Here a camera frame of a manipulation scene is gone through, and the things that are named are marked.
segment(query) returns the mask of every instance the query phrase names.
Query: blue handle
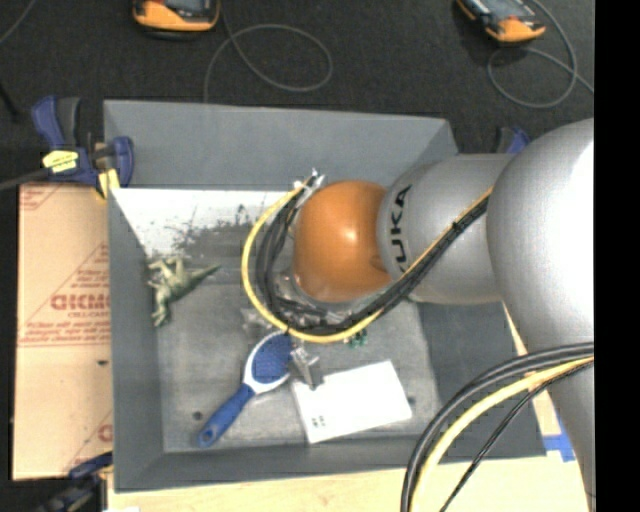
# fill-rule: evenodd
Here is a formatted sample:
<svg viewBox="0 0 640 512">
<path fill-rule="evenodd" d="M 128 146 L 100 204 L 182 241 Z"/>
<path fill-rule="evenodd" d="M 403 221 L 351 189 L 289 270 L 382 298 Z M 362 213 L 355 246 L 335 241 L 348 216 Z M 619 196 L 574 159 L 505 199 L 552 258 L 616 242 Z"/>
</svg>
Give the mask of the blue handle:
<svg viewBox="0 0 640 512">
<path fill-rule="evenodd" d="M 229 400 L 214 412 L 198 434 L 198 446 L 208 448 L 215 443 L 222 434 L 236 420 L 246 403 L 255 395 L 250 386 L 243 383 Z"/>
<path fill-rule="evenodd" d="M 116 152 L 116 169 L 120 185 L 126 187 L 133 174 L 133 142 L 129 137 L 116 137 L 111 145 Z"/>
<path fill-rule="evenodd" d="M 86 478 L 94 473 L 97 473 L 101 469 L 111 466 L 113 464 L 113 452 L 106 452 L 98 455 L 92 459 L 82 462 L 78 466 L 72 468 L 69 471 L 68 477 L 71 480 L 79 480 L 80 478 Z"/>
</svg>

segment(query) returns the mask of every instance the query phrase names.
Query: black cable bundle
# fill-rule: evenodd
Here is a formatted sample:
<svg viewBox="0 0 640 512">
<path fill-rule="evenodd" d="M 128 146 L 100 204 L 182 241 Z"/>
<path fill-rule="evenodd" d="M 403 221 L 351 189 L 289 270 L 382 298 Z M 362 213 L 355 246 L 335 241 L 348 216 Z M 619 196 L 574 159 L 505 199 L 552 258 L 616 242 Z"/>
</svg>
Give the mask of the black cable bundle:
<svg viewBox="0 0 640 512">
<path fill-rule="evenodd" d="M 315 177 L 311 179 L 313 181 L 309 182 L 309 186 L 313 185 Z M 341 322 L 328 324 L 326 320 L 324 320 L 326 311 L 283 298 L 277 293 L 273 282 L 273 267 L 282 252 L 288 230 L 299 211 L 297 203 L 302 193 L 303 191 L 296 194 L 280 209 L 266 230 L 264 239 L 258 249 L 255 275 L 258 289 L 264 297 L 267 308 L 278 319 L 300 332 L 318 336 L 332 335 L 336 332 L 347 330 L 378 310 L 382 311 L 382 314 L 379 316 L 391 311 L 402 302 L 402 300 L 409 296 L 451 244 L 464 233 L 475 220 L 486 212 L 489 204 L 489 195 L 487 195 L 470 208 L 457 222 L 453 222 L 449 229 L 433 245 L 431 250 L 423 254 L 413 268 L 410 268 L 404 276 L 389 286 L 380 296 Z M 302 325 L 296 321 L 296 315 L 316 317 L 318 318 L 318 324 Z"/>
<path fill-rule="evenodd" d="M 418 474 L 422 464 L 425 461 L 426 455 L 431 451 L 435 443 L 438 441 L 441 433 L 446 430 L 446 427 L 448 427 L 448 425 L 453 420 L 455 420 L 457 416 L 459 416 L 460 410 L 464 408 L 465 404 L 468 405 L 469 403 L 481 400 L 487 394 L 488 390 L 495 388 L 496 386 L 506 386 L 511 381 L 513 381 L 513 379 L 521 377 L 526 373 L 545 370 L 564 363 L 576 361 L 577 359 L 591 357 L 594 355 L 594 351 L 594 342 L 586 342 L 578 343 L 575 345 L 555 347 L 525 356 L 520 356 L 488 370 L 487 372 L 483 373 L 472 382 L 467 384 L 464 388 L 462 388 L 444 407 L 440 409 L 436 417 L 431 420 L 427 428 L 420 436 L 418 442 L 416 443 L 414 452 L 407 465 L 407 471 L 403 483 L 400 502 L 401 512 L 409 512 L 410 510 L 411 499 L 413 497 L 418 481 Z M 482 449 L 474 457 L 469 468 L 462 476 L 461 480 L 456 485 L 452 493 L 449 495 L 440 511 L 444 512 L 448 508 L 455 496 L 462 489 L 463 485 L 476 470 L 482 459 L 486 456 L 499 436 L 510 424 L 510 422 L 516 417 L 516 415 L 524 407 L 524 405 L 529 403 L 535 396 L 540 394 L 554 382 L 590 368 L 593 366 L 593 364 L 593 361 L 581 364 L 573 369 L 568 370 L 565 373 L 550 378 L 535 389 L 529 391 L 507 413 L 507 415 L 501 421 L 500 425 L 496 428 L 496 430 L 487 440 Z"/>
</svg>

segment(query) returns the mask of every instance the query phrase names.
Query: kuka logo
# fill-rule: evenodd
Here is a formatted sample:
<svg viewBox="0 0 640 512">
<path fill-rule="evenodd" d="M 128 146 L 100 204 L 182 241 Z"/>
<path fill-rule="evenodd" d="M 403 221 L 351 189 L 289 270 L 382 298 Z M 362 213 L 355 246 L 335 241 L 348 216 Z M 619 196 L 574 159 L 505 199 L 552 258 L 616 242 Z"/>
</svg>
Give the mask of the kuka logo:
<svg viewBox="0 0 640 512">
<path fill-rule="evenodd" d="M 407 262 L 407 253 L 404 247 L 404 239 L 402 238 L 402 226 L 400 225 L 400 222 L 402 221 L 402 213 L 404 212 L 404 200 L 410 188 L 411 185 L 407 185 L 396 194 L 394 206 L 397 206 L 398 209 L 391 210 L 391 245 L 395 245 L 398 248 L 395 260 L 398 263 L 398 268 L 403 273 L 405 271 L 403 264 Z"/>
</svg>

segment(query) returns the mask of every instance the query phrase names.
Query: yellow cable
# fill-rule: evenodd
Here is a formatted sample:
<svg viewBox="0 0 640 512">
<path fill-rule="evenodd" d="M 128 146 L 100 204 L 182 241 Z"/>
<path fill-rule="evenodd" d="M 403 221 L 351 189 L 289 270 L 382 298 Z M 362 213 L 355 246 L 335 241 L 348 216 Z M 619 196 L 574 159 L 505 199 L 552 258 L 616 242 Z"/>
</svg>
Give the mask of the yellow cable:
<svg viewBox="0 0 640 512">
<path fill-rule="evenodd" d="M 284 196 L 278 199 L 278 201 L 272 204 L 264 212 L 264 214 L 262 214 L 262 216 L 258 219 L 258 221 L 253 225 L 251 231 L 249 232 L 249 235 L 247 236 L 247 240 L 244 244 L 244 249 L 242 251 L 242 263 L 240 268 L 241 274 L 242 274 L 242 284 L 244 285 L 245 292 L 247 293 L 247 296 L 249 297 L 249 300 L 251 301 L 253 306 L 272 325 L 276 326 L 277 328 L 283 331 L 288 331 L 289 334 L 291 334 L 292 336 L 295 336 L 296 338 L 300 338 L 301 340 L 304 340 L 304 341 L 310 341 L 312 343 L 331 343 L 334 341 L 344 340 L 345 338 L 348 338 L 350 336 L 353 336 L 359 333 L 367 325 L 373 322 L 382 313 L 382 310 L 375 311 L 372 315 L 368 316 L 361 322 L 358 322 L 356 325 L 354 325 L 353 327 L 350 327 L 345 331 L 340 331 L 340 332 L 337 332 L 336 334 L 330 334 L 326 336 L 315 336 L 315 335 L 298 331 L 296 329 L 290 329 L 285 322 L 283 322 L 282 320 L 274 316 L 266 308 L 266 306 L 262 304 L 262 302 L 260 302 L 260 299 L 258 299 L 255 292 L 253 291 L 253 288 L 251 286 L 251 281 L 249 279 L 249 256 L 251 254 L 251 247 L 253 246 L 253 243 L 256 237 L 258 236 L 258 232 L 260 231 L 262 226 L 266 223 L 267 219 L 271 217 L 271 215 L 273 215 L 278 209 L 280 209 L 285 203 L 287 203 L 287 201 L 289 201 L 298 192 L 300 192 L 300 190 L 305 186 L 306 186 L 306 182 L 302 184 L 300 187 L 287 192 Z"/>
<path fill-rule="evenodd" d="M 536 372 L 527 377 L 523 377 L 513 384 L 499 389 L 480 402 L 471 406 L 444 432 L 442 437 L 434 446 L 433 450 L 431 450 L 431 453 L 427 457 L 424 465 L 422 466 L 422 469 L 420 470 L 420 474 L 418 475 L 418 481 L 416 482 L 416 487 L 411 498 L 410 511 L 420 512 L 420 510 L 423 510 L 422 505 L 426 501 L 425 495 L 427 486 L 425 484 L 427 481 L 427 477 L 438 465 L 446 451 L 449 449 L 449 446 L 451 446 L 451 443 L 453 443 L 458 435 L 460 435 L 460 433 L 464 429 L 466 429 L 476 418 L 478 418 L 481 414 L 488 411 L 492 407 L 495 407 L 499 403 L 503 402 L 504 400 L 511 398 L 512 396 L 517 395 L 522 391 L 530 389 L 531 387 L 538 386 L 548 381 L 549 379 L 566 373 L 567 371 L 590 361 L 593 361 L 593 357 L 578 359 L 570 363 L 564 363 L 555 366 L 548 370 Z"/>
<path fill-rule="evenodd" d="M 251 281 L 250 281 L 250 278 L 249 278 L 249 256 L 251 254 L 251 247 L 253 247 L 253 243 L 254 243 L 256 237 L 258 236 L 258 232 L 260 231 L 262 226 L 264 226 L 264 224 L 267 222 L 267 220 L 278 209 L 280 209 L 284 204 L 286 204 L 287 201 L 289 201 L 298 192 L 300 192 L 305 186 L 307 186 L 308 182 L 309 182 L 309 179 L 307 179 L 300 187 L 295 188 L 293 190 L 290 190 L 284 196 L 282 196 L 280 199 L 278 199 L 278 201 L 276 201 L 274 204 L 272 204 L 260 216 L 260 218 L 256 221 L 256 223 L 253 225 L 251 231 L 249 232 L 249 235 L 247 236 L 247 239 L 245 241 L 244 248 L 243 248 L 243 251 L 242 251 L 242 262 L 241 262 L 241 268 L 240 268 L 241 275 L 242 275 L 242 284 L 244 285 L 244 289 L 245 289 L 245 292 L 247 294 L 247 297 L 249 297 L 249 300 L 251 301 L 253 306 L 256 308 L 256 310 L 258 310 L 258 312 L 269 323 L 271 323 L 272 325 L 274 325 L 278 329 L 281 329 L 283 331 L 288 331 L 289 334 L 291 334 L 292 336 L 295 336 L 296 338 L 299 338 L 299 339 L 304 340 L 304 341 L 309 341 L 309 342 L 312 342 L 312 343 L 332 343 L 332 342 L 335 342 L 335 341 L 342 341 L 342 340 L 344 340 L 346 338 L 349 338 L 351 336 L 354 336 L 354 335 L 358 334 L 360 331 L 362 331 L 368 325 L 370 325 L 374 320 L 376 320 L 384 312 L 384 309 L 380 308 L 380 309 L 374 311 L 368 317 L 362 319 L 360 322 L 358 322 L 357 324 L 353 325 L 349 329 L 346 329 L 344 331 L 338 331 L 335 334 L 328 334 L 328 335 L 323 335 L 323 336 L 307 334 L 307 333 L 298 331 L 296 329 L 289 328 L 289 326 L 285 322 L 283 322 L 282 320 L 277 318 L 275 315 L 273 315 L 268 310 L 268 308 L 264 304 L 262 304 L 262 302 L 260 302 L 260 299 L 257 297 L 255 292 L 253 291 L 253 288 L 251 286 Z M 492 190 L 493 190 L 493 187 L 490 187 L 489 189 L 487 189 L 484 192 L 484 194 L 482 194 L 478 199 L 476 199 L 473 202 L 473 204 L 471 206 L 469 206 L 466 210 L 464 210 L 453 221 L 453 223 L 455 224 L 457 222 L 460 222 L 460 220 L 462 220 L 462 218 L 469 211 L 471 211 L 480 202 L 482 202 L 484 199 L 486 199 L 491 194 Z M 431 243 L 431 245 L 429 247 L 427 247 L 427 249 L 425 249 L 425 251 L 422 253 L 422 255 L 416 261 L 414 261 L 411 264 L 411 266 L 404 272 L 404 274 L 402 274 L 402 276 L 400 277 L 400 280 L 404 279 L 424 258 L 426 258 L 429 255 L 429 253 L 433 250 L 433 248 L 445 237 L 445 235 L 447 234 L 449 229 L 450 229 L 450 227 L 447 227 L 446 229 L 444 229 L 442 231 L 442 233 Z"/>
</svg>

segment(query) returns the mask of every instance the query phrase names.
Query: yellow label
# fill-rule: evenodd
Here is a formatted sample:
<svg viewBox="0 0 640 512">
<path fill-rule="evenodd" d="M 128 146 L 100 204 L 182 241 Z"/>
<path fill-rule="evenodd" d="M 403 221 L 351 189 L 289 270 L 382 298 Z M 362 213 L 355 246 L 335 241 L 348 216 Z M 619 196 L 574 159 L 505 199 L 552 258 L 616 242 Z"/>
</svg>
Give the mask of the yellow label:
<svg viewBox="0 0 640 512">
<path fill-rule="evenodd" d="M 54 173 L 59 173 L 73 169 L 76 166 L 78 153 L 75 151 L 63 151 L 56 149 L 42 159 L 42 164 L 51 169 Z"/>
<path fill-rule="evenodd" d="M 98 175 L 98 180 L 100 180 L 100 192 L 105 199 L 109 195 L 109 189 L 120 188 L 120 178 L 118 178 L 118 173 L 115 169 L 101 172 Z"/>
</svg>

